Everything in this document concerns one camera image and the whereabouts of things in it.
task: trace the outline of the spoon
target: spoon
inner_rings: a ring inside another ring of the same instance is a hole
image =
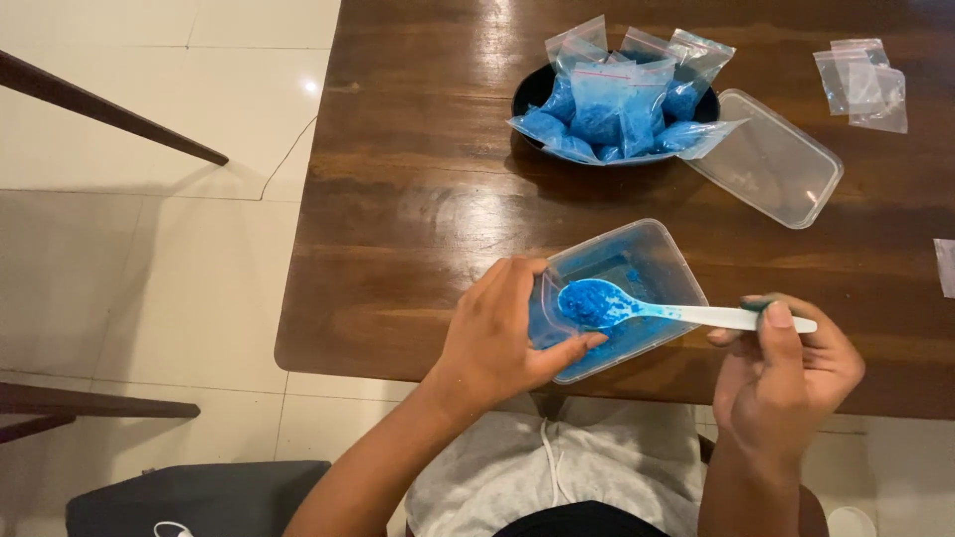
[[[570,282],[557,297],[561,313],[587,328],[603,329],[618,325],[630,317],[663,317],[737,330],[756,330],[756,311],[712,306],[662,306],[633,298],[617,285],[587,278]],[[816,321],[793,317],[796,332],[811,333]]]

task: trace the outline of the person's right hand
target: person's right hand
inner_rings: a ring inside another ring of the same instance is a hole
[[[818,425],[859,384],[865,364],[845,334],[819,308],[770,293],[743,298],[758,310],[758,333],[716,329],[711,344],[729,348],[713,397],[720,439],[748,457],[798,463]],[[793,314],[818,323],[796,333]]]

